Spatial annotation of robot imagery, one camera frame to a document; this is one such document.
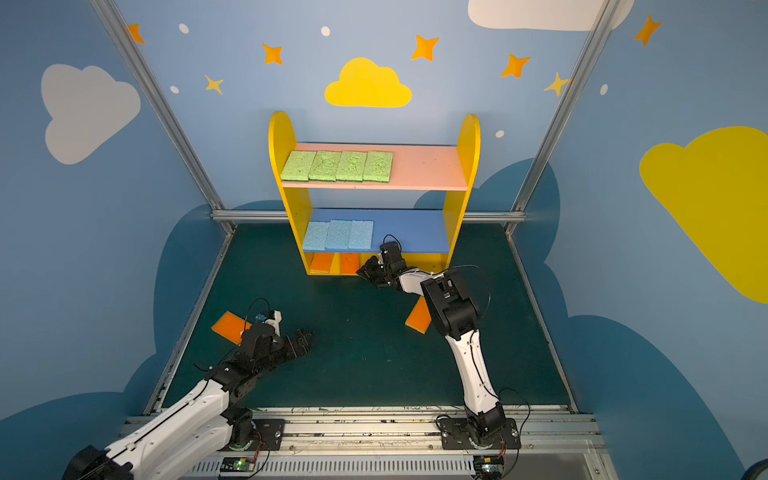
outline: star decoration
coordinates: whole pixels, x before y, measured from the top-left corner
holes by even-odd
[[[523,74],[523,66],[530,59],[531,57],[517,58],[514,55],[509,55],[509,64],[507,65],[507,69],[504,70],[504,73],[502,73],[502,78],[508,75],[514,75],[515,77],[520,78],[520,75]]]
[[[432,40],[425,40],[424,38],[416,36],[416,51],[413,52],[413,56],[411,57],[411,60],[416,60],[417,58],[426,58],[429,61],[432,61],[432,49],[435,47],[435,44],[438,42],[439,38],[433,38]]]
[[[139,35],[139,24],[136,25],[129,25],[128,31],[131,33],[131,37],[134,38],[135,41],[139,43],[144,43],[144,39]]]
[[[283,47],[267,47],[266,43],[261,44],[264,47],[264,51],[266,51],[266,60],[264,63],[277,63],[279,65],[283,64],[283,61],[280,60],[280,51],[283,50]]]
[[[637,34],[637,37],[635,37],[635,40],[642,40],[643,46],[648,45],[648,40],[650,40],[650,36],[654,34],[657,28],[661,26],[661,23],[656,23],[654,20],[648,15],[648,20],[645,21],[645,26],[642,30],[640,30],[640,33]]]
[[[210,78],[208,78],[208,75],[206,75],[205,78],[208,80],[208,86],[205,87],[206,90],[215,90],[219,92],[219,95],[223,95],[223,93],[221,93],[221,90],[219,90],[219,85],[223,80],[213,81]]]
[[[570,78],[566,78],[565,80],[562,80],[560,78],[560,72],[556,72],[554,74],[554,83],[552,85],[546,87],[544,89],[544,91],[554,90],[558,94],[558,97],[559,97],[560,96],[560,92],[561,92],[561,90],[563,88],[563,85],[567,84],[569,81],[571,81]]]

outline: ventilation grille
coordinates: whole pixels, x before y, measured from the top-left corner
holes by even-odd
[[[259,458],[257,468],[263,464]],[[184,478],[216,478],[221,462],[214,458],[197,464]],[[345,475],[471,475],[472,457],[464,455],[351,455],[289,457],[274,456],[266,462],[262,476],[338,477]],[[223,473],[221,478],[247,477],[246,473]]]

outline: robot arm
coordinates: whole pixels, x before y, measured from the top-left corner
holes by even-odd
[[[491,444],[506,427],[506,418],[480,350],[477,306],[461,275],[406,266],[397,242],[384,243],[380,255],[371,257],[357,273],[379,287],[424,296],[432,325],[448,341],[462,378],[469,437],[478,447]]]
[[[252,440],[252,412],[236,404],[264,373],[307,353],[312,336],[280,337],[280,312],[265,316],[243,332],[232,359],[136,432],[105,450],[81,450],[62,480],[175,480],[211,452]]]

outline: yellow cloud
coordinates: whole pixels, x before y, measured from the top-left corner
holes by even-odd
[[[768,303],[768,134],[726,127],[657,145],[640,174],[733,288]]]
[[[326,87],[326,101],[338,107],[402,107],[412,96],[394,70],[362,57],[348,61],[339,81]]]

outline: pink shelf board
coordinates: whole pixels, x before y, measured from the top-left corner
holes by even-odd
[[[389,182],[283,182],[291,188],[361,190],[467,190],[456,147],[426,145],[296,144],[300,151],[391,151]]]

